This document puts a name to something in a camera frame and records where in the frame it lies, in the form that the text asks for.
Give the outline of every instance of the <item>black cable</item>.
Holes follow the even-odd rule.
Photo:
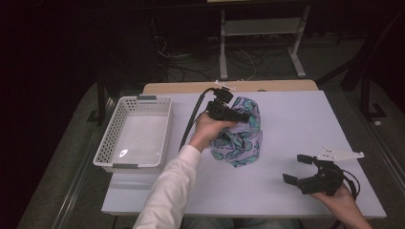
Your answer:
[[[342,170],[343,172],[345,172],[345,173],[347,173],[347,174],[349,174],[350,176],[352,176],[354,179],[355,179],[355,181],[357,182],[357,192],[355,193],[355,198],[354,198],[354,200],[356,200],[356,198],[358,197],[358,195],[360,194],[360,182],[358,181],[358,179],[357,179],[357,177],[355,177],[353,174],[351,174],[351,173],[349,173],[348,171],[346,171],[346,170]]]
[[[205,94],[208,93],[209,91],[213,91],[213,92],[214,92],[214,90],[215,90],[214,88],[206,89],[206,90],[203,91],[203,93],[200,95],[200,98],[199,98],[199,100],[197,101],[196,106],[194,107],[194,111],[193,111],[193,113],[191,114],[190,119],[188,120],[187,127],[185,128],[185,131],[184,131],[184,135],[182,136],[181,145],[180,145],[179,150],[180,150],[181,147],[185,144],[185,140],[187,139],[188,134],[190,133],[191,127],[193,127],[193,124],[194,124],[194,121],[195,121],[195,118],[196,118],[197,111],[199,110],[200,106],[202,105],[203,98],[205,97]]]
[[[113,221],[113,227],[112,227],[113,229],[116,229],[117,219],[118,219],[118,216],[115,216],[114,221]]]
[[[346,177],[346,176],[343,175],[343,178],[344,178],[344,179],[346,180],[346,182],[348,182],[348,184],[349,184],[349,188],[351,189],[352,197],[354,198],[354,201],[356,201],[358,195],[360,194],[360,182],[358,181],[358,179],[357,179],[353,174],[349,173],[349,172],[346,171],[346,170],[342,170],[342,171],[343,171],[344,173],[347,173],[347,174],[351,175],[351,176],[355,179],[355,181],[357,182],[357,187],[358,187],[358,188],[356,189],[356,188],[355,188],[355,185],[354,185],[354,182],[353,182],[351,179],[349,179],[348,177]],[[332,226],[330,229],[336,229],[341,223],[342,223],[342,221],[340,221],[340,220],[338,219],[337,221],[334,222],[333,226]]]

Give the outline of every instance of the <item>tabletop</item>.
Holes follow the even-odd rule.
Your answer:
[[[301,219],[331,216],[322,203],[302,195],[297,187],[285,184],[282,177],[282,174],[299,178],[316,174],[314,165],[296,160],[298,154],[317,156],[324,146],[351,150],[325,94],[317,91],[312,83],[310,80],[226,82],[230,87],[238,84],[234,98],[246,96],[259,104],[264,133],[260,157],[252,164],[234,168],[223,160],[216,160],[209,149],[204,150],[196,186],[184,212],[186,216]],[[155,94],[153,89],[161,87],[158,91],[166,94],[159,96],[171,97],[174,101],[166,161],[176,157],[186,122],[200,95],[200,92],[191,93],[190,88],[201,91],[207,86],[215,86],[213,82],[201,83],[198,87],[199,84],[151,84],[145,87],[145,94]],[[298,89],[299,84],[306,87]],[[253,92],[241,92],[244,85]],[[206,100],[212,98],[212,94],[206,95]],[[357,203],[364,216],[386,217],[358,161],[336,164],[360,180],[362,191]],[[157,176],[113,174],[102,211],[112,215],[137,214]]]

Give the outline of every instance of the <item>blue patterned fabric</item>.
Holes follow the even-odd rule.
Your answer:
[[[249,114],[249,121],[238,122],[235,127],[223,129],[211,141],[211,153],[216,159],[224,159],[234,167],[239,167],[259,158],[263,132],[260,130],[260,112],[255,101],[237,97],[231,109]]]

